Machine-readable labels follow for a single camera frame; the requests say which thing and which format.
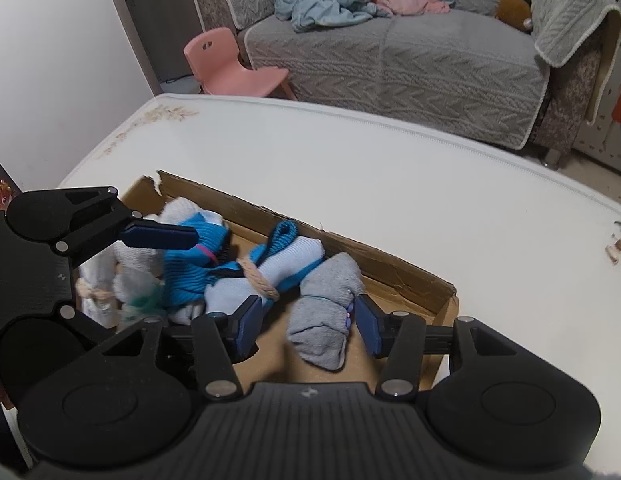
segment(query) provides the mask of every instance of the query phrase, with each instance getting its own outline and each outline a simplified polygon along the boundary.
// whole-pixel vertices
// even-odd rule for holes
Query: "white wall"
[[[113,0],[0,0],[0,163],[22,189],[57,186],[151,97]]]

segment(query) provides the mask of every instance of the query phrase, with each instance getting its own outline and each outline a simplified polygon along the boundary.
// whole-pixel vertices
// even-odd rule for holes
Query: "brown plush toy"
[[[495,17],[526,34],[533,30],[531,8],[524,0],[499,0]]]

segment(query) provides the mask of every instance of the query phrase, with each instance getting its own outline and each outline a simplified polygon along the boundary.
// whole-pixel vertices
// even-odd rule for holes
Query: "white table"
[[[177,107],[191,115],[178,120]],[[604,253],[621,205],[517,156],[414,124],[279,100],[171,94],[142,107],[62,186],[124,192],[155,170],[452,282],[463,314],[593,391],[603,421],[587,463],[621,472],[621,261],[613,266]]]

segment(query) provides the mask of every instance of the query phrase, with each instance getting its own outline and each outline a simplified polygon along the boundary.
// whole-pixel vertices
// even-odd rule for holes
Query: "beige hair tie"
[[[79,278],[75,283],[75,290],[83,300],[107,301],[114,298],[110,290],[91,287],[84,278]]]
[[[277,301],[279,300],[279,292],[273,285],[271,285],[264,275],[259,272],[257,266],[253,263],[248,256],[244,256],[237,260],[239,267],[244,270],[244,276],[253,288],[260,293],[267,300]]]

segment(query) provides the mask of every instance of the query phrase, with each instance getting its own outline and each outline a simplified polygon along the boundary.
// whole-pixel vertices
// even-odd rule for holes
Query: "chair backrest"
[[[207,30],[193,38],[184,48],[186,60],[200,84],[231,63],[239,65],[239,47],[229,28]]]

